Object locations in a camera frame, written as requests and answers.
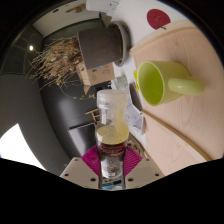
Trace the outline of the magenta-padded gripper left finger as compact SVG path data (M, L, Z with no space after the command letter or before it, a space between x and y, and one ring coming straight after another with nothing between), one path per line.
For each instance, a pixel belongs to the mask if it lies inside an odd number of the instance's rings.
M99 189L101 167L97 147L93 146L81 158L74 157L60 177L84 188Z

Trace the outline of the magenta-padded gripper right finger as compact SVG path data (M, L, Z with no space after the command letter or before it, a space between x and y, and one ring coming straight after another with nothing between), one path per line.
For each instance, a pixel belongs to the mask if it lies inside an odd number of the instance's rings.
M123 162L123 189L140 188L162 177L162 172L151 158L143 158L131 147L126 148Z

